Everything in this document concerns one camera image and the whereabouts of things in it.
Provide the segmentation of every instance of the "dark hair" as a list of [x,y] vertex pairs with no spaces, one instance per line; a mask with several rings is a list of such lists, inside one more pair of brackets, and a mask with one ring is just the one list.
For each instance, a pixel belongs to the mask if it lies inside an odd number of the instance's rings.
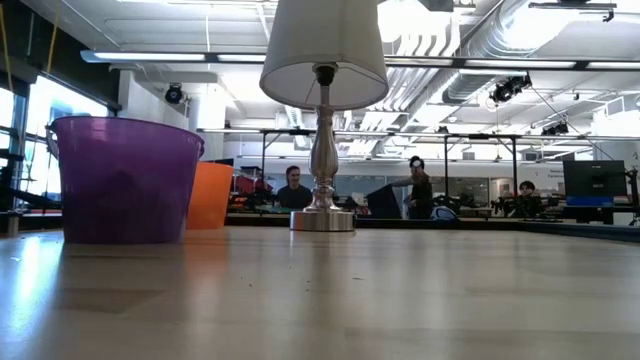
[[526,187],[527,189],[535,190],[536,186],[529,180],[523,181],[520,183],[518,189],[522,190],[522,188]]
[[420,167],[424,170],[424,160],[420,159],[420,156],[412,156],[409,160],[409,167],[413,167],[413,163],[416,161],[420,161]]
[[295,165],[291,165],[291,166],[289,166],[287,168],[287,171],[285,172],[286,173],[286,177],[287,177],[287,179],[286,179],[287,180],[287,185],[289,185],[289,174],[291,174],[291,172],[294,171],[294,170],[300,171],[300,168],[295,166]]

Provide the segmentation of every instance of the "monitor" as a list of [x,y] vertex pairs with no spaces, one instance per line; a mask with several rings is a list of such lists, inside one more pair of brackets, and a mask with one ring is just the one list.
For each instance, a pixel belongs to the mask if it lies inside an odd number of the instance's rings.
[[234,159],[220,159],[220,160],[215,160],[214,163],[216,164],[222,164],[222,165],[229,165],[231,167],[233,167],[233,163],[234,163]]
[[627,196],[624,161],[564,161],[567,197]]
[[402,219],[396,196],[391,186],[384,186],[367,195],[371,217],[375,219]]

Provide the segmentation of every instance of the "wooden table surface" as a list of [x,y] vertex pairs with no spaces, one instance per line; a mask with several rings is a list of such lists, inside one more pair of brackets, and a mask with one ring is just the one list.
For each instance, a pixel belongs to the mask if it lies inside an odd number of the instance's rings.
[[0,359],[640,359],[640,248],[284,228],[0,240]]

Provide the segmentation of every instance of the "lamp stem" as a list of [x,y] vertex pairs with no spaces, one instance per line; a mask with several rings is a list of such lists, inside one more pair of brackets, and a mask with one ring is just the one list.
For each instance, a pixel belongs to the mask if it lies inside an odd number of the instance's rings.
[[333,108],[329,105],[329,93],[329,86],[321,86],[321,103],[316,109],[318,131],[309,156],[309,172],[314,176],[316,186],[313,203],[304,209],[305,212],[340,211],[333,203],[334,189],[331,186],[338,172],[338,150],[333,138]]

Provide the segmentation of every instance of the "lamp shade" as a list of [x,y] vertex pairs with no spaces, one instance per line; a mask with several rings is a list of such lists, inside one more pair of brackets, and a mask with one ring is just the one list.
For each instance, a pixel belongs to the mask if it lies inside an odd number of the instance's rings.
[[320,105],[313,66],[336,63],[330,105],[359,109],[389,91],[373,0],[280,0],[260,87],[270,98],[302,109]]

